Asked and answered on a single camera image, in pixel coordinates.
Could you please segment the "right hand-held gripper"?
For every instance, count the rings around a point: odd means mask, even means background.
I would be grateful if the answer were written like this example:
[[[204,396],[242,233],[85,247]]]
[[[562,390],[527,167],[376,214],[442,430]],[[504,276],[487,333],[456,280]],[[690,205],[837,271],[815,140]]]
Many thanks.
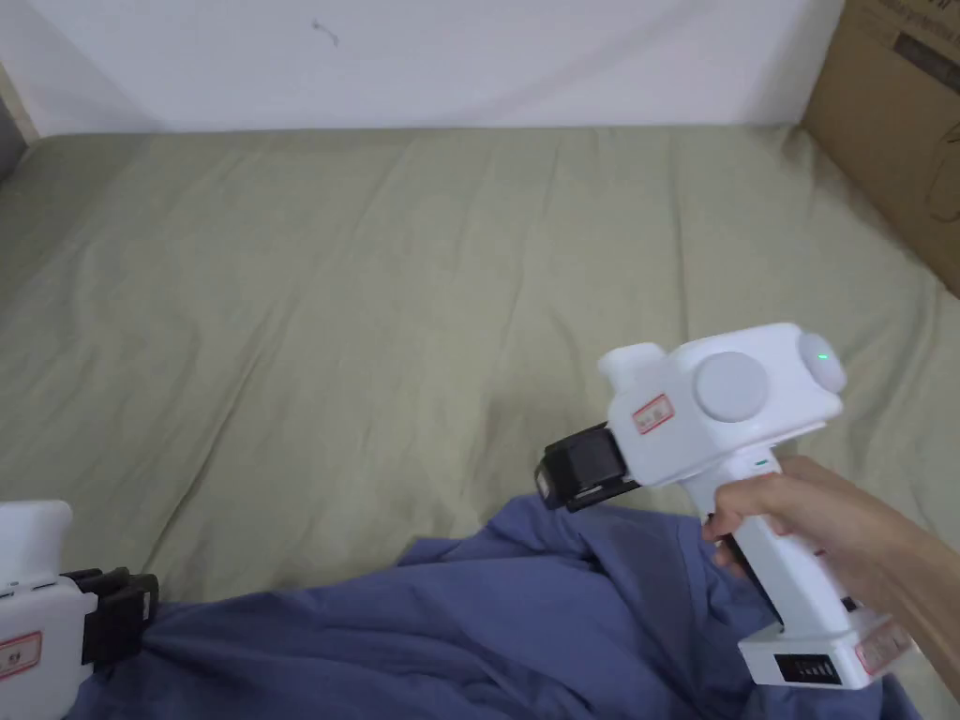
[[[570,513],[638,488],[678,484],[710,516],[720,487],[779,473],[773,449],[824,428],[843,409],[846,372],[823,336],[789,322],[640,343],[598,363],[613,397],[603,424],[545,448],[534,480]],[[727,537],[775,622],[739,641],[754,682],[864,688],[913,650],[908,633],[857,602],[796,536],[752,517]]]

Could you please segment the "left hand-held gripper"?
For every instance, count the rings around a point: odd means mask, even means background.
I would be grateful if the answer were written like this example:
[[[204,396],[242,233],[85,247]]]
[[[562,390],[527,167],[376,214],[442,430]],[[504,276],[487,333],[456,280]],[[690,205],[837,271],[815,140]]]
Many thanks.
[[[1,716],[64,719],[92,675],[126,661],[158,609],[158,578],[64,572],[62,501],[1,505]]]

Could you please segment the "person's right hand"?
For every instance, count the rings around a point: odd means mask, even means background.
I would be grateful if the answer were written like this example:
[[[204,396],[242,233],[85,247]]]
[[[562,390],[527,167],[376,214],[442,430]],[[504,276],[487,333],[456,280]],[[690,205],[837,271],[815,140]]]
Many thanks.
[[[808,457],[789,457],[782,472],[755,475],[716,490],[715,509],[702,526],[715,543],[714,560],[743,573],[724,537],[749,518],[768,521],[777,536],[797,535],[826,553],[827,564],[854,599],[884,609],[871,566],[889,507]]]

